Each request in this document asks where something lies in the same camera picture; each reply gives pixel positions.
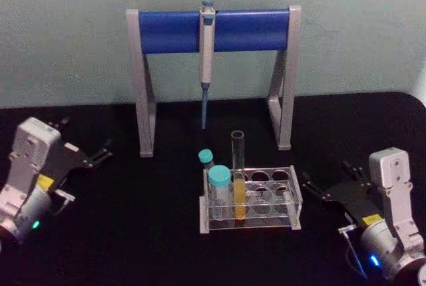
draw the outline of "yellow liquid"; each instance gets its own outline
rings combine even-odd
[[[234,173],[234,201],[235,201],[235,216],[241,220],[246,217],[246,183],[242,173]]]

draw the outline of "light green wall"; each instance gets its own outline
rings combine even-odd
[[[304,11],[299,94],[409,90],[426,57],[426,0],[214,0]],[[133,101],[125,9],[201,0],[1,0],[0,107]],[[200,98],[197,55],[149,57],[159,100]],[[218,53],[212,98],[265,96],[273,53]]]

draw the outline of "blue cylindrical bar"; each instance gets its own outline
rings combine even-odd
[[[286,50],[289,17],[288,9],[218,11],[214,50]],[[196,53],[199,25],[198,11],[141,11],[142,52]]]

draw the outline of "green led light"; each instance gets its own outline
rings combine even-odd
[[[33,229],[36,229],[40,226],[40,221],[35,221],[33,224]]]

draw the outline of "black table surface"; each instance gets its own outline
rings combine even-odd
[[[207,130],[200,103],[158,105],[153,158],[139,158],[134,105],[0,110],[0,183],[17,125],[71,117],[63,139],[87,153],[107,138],[114,156],[90,174],[70,176],[77,197],[60,216],[47,216],[13,253],[0,257],[1,285],[387,285],[377,270],[369,281],[344,259],[339,214],[325,212],[302,191],[302,230],[237,229],[199,234],[202,165],[210,148],[217,164],[232,165],[230,133],[246,135],[246,167],[294,165],[322,188],[345,177],[342,160],[368,170],[371,153],[389,147],[410,156],[413,217],[426,232],[426,113],[412,96],[396,93],[296,98],[292,150],[276,149],[266,101],[211,101]]]

